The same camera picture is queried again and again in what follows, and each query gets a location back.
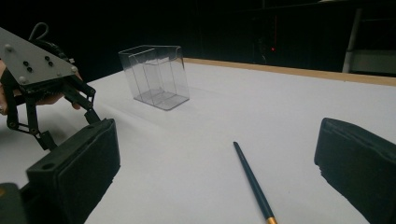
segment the transparent container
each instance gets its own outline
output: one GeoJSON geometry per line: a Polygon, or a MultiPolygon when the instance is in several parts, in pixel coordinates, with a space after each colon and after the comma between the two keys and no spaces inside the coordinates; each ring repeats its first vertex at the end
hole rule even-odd
{"type": "Polygon", "coordinates": [[[179,46],[139,46],[119,52],[134,99],[170,110],[190,99],[179,46]]]}

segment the clear plastic box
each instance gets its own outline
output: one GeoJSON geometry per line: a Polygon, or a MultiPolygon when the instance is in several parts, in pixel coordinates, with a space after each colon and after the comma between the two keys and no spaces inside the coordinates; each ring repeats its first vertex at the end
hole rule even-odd
{"type": "Polygon", "coordinates": [[[139,46],[119,52],[134,99],[170,110],[190,99],[179,46],[139,46]]]}

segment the white tabletop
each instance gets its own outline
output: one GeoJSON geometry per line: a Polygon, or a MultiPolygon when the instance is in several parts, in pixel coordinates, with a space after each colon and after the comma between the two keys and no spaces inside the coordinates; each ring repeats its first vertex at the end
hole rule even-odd
{"type": "MultiPolygon", "coordinates": [[[[121,168],[87,223],[263,223],[233,141],[278,223],[367,223],[314,164],[319,126],[340,119],[396,142],[395,87],[185,65],[191,98],[171,111],[133,100],[123,72],[90,83],[98,115],[116,121],[121,168]]],[[[40,130],[62,143],[83,113],[40,106],[40,130]]],[[[0,183],[22,187],[46,153],[0,118],[0,183]]]]}

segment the human hand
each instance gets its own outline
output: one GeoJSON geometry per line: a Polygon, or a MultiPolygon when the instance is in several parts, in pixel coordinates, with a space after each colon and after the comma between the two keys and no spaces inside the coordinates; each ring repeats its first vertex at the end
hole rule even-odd
{"type": "MultiPolygon", "coordinates": [[[[0,60],[0,77],[3,75],[4,71],[6,70],[6,65],[3,63],[2,60],[0,60]]],[[[78,78],[82,79],[79,73],[76,73],[78,78]]],[[[21,95],[19,91],[14,91],[14,95],[21,95]]],[[[58,93],[54,95],[47,96],[43,100],[40,100],[37,102],[37,105],[53,105],[56,102],[58,102],[59,99],[64,97],[63,94],[58,93]]],[[[78,104],[72,104],[73,108],[75,109],[80,109],[81,106],[78,104]]],[[[0,114],[6,115],[8,112],[8,107],[7,107],[7,100],[6,96],[4,93],[3,85],[0,83],[0,114]]]]}

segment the gold ferrule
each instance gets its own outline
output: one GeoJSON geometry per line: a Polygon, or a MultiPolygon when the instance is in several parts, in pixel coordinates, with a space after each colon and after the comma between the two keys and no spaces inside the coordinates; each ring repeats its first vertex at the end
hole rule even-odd
{"type": "Polygon", "coordinates": [[[276,219],[274,217],[270,217],[267,219],[267,224],[277,224],[276,219]]]}

